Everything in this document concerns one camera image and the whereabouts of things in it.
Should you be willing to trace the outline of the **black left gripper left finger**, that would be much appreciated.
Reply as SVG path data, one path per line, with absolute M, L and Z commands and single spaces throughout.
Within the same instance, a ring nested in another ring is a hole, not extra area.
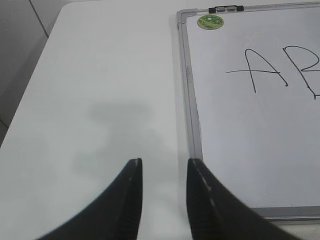
M 143 206 L 142 159 L 130 159 L 85 209 L 43 240 L 135 240 Z

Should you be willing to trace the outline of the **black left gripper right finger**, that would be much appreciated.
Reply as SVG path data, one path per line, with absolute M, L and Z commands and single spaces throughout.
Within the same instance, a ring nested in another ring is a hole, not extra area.
M 187 163 L 186 207 L 194 240 L 314 239 L 313 207 L 250 208 L 198 158 Z

